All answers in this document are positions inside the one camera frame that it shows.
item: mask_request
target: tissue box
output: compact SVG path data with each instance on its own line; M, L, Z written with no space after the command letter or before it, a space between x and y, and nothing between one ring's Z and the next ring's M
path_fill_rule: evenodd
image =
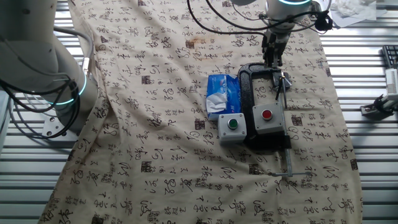
M241 112L241 88L236 75L209 75L206 110L210 121L217 121L220 114Z

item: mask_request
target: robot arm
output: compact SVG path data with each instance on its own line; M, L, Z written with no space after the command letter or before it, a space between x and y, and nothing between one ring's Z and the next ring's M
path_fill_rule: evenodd
M40 4L30 0L0 1L0 84L8 90L49 93L41 96L55 103L53 107L65 126L71 120L71 108L76 106L72 92L78 90L80 109L70 129L79 132L97 99L97 87L54 36L56 7L57 0L43 0ZM67 80L74 83L75 90L60 92Z

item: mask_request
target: tablecloth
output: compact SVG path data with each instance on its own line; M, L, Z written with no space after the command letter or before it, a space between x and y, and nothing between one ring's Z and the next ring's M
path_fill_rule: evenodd
M204 0L191 3L211 29L238 30ZM264 25L243 19L229 1L212 4L238 24ZM273 177L286 171L284 153L220 146L205 107L208 75L261 62L261 36L203 30L185 1L69 6L75 28L95 42L98 100L39 223L361 222L358 166L317 33L292 33L281 67L293 84L285 110L292 165L311 174ZM264 2L238 10L254 19ZM254 96L275 102L267 80L254 82Z

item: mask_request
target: tissue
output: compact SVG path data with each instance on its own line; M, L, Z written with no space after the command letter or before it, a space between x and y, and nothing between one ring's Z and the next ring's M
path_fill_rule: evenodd
M338 11L342 17L376 20L375 0L334 0L331 10Z
M241 88L237 76L209 75L207 82L206 110L210 121L220 114L241 112Z

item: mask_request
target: blue led ring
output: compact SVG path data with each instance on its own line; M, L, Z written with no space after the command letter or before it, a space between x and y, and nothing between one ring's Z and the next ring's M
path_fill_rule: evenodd
M85 76L85 84L83 85L83 88L80 90L79 96L80 96L80 95L83 93L83 91L85 90L86 84L87 84L87 77ZM71 102L73 102L73 99L70 99L70 100L68 100L68 101L66 101L66 102L63 102L63 103L56 103L56 105L65 105L65 104L71 103Z
M301 2L291 2L291 1L288 1L288 0L279 0L279 1L282 2L282 3L285 3L285 4L290 4L290 5L293 5L293 6L299 6L299 5L302 5L302 4L310 2L311 0L304 0L304 1L301 1Z

